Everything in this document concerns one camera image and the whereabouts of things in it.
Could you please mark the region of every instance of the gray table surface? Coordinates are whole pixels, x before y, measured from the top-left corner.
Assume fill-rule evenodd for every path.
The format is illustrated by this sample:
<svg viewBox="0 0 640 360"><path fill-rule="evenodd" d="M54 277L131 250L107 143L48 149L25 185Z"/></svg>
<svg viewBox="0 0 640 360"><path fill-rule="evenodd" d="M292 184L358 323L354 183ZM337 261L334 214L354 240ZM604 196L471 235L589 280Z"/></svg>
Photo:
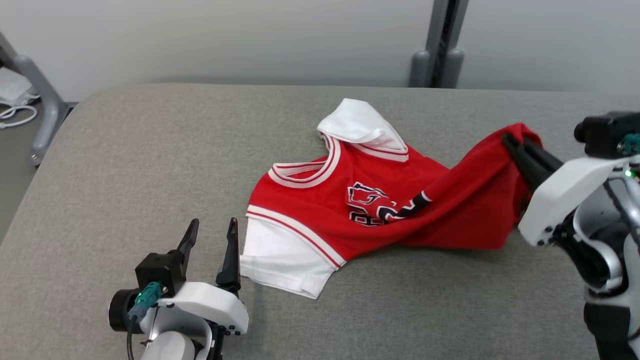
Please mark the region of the gray table surface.
<svg viewBox="0 0 640 360"><path fill-rule="evenodd" d="M0 359L125 359L114 292L200 219L188 279L213 283L228 219L273 162L324 155L316 124L370 102L423 154L453 166L525 122L563 160L586 115L640 97L487 90L141 85L81 103L60 129L0 247ZM559 249L516 233L500 251L391 247L348 263L318 300L243 282L249 333L225 359L596 359L582 285ZM136 358L142 346L135 346Z"/></svg>

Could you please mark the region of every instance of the red jersey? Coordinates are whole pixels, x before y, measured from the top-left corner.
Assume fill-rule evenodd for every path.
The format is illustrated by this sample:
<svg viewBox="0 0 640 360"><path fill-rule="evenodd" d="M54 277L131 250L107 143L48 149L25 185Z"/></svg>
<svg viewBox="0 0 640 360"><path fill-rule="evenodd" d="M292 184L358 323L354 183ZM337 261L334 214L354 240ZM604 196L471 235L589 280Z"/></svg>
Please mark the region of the red jersey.
<svg viewBox="0 0 640 360"><path fill-rule="evenodd" d="M500 136L540 143L525 125L511 125L448 169L352 99L318 131L327 156L276 163L256 185L241 256L243 275L314 299L345 262L391 243L501 248L527 189Z"/></svg>

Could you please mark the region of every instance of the cable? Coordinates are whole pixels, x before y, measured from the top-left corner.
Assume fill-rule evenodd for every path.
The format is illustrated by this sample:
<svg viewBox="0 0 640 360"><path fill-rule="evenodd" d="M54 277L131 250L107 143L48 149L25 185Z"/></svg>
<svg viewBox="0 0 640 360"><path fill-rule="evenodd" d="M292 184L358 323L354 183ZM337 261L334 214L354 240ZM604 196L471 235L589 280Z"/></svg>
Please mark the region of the cable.
<svg viewBox="0 0 640 360"><path fill-rule="evenodd" d="M131 317L131 321L129 321L129 328L127 329L127 356L129 357L129 360L134 360L133 359L133 345L132 343L132 337L133 337L133 326L136 323L136 320L138 319L138 317L136 315Z"/></svg>
<svg viewBox="0 0 640 360"><path fill-rule="evenodd" d="M630 229L629 235L631 235L631 238L636 243L638 247L638 254L640 254L640 236L638 235L637 228L634 227L634 222L631 220L631 216L629 215L629 212L627 212L625 207L622 206L620 199L616 196L616 192L614 192L613 189L611 188L612 180L620 180L623 182L625 180L619 177L608 179L604 182L604 184L602 184L602 186L604 187L604 190L607 192L607 196L609 196L609 198L613 202L613 206L615 206L616 210L618 210L618 213L620 213L620 217L622 218L622 220L624 220L626 225L629 227Z"/></svg>
<svg viewBox="0 0 640 360"><path fill-rule="evenodd" d="M13 116L15 116L15 113L18 110L31 110L33 111L33 115L21 120L21 121L16 121L16 122L0 122L0 130L2 129L6 129L8 127L16 127L16 126L21 126L24 125L26 123L28 123L29 121L33 120L36 118L36 116L38 116L38 110L34 107L34 106L30 106L30 105L20 105L20 106L11 106L11 104L8 104L6 102L2 102L0 101L0 104L2 105L6 105L9 106L8 110L5 110L3 112L0 113L0 120L7 120L12 118Z"/></svg>

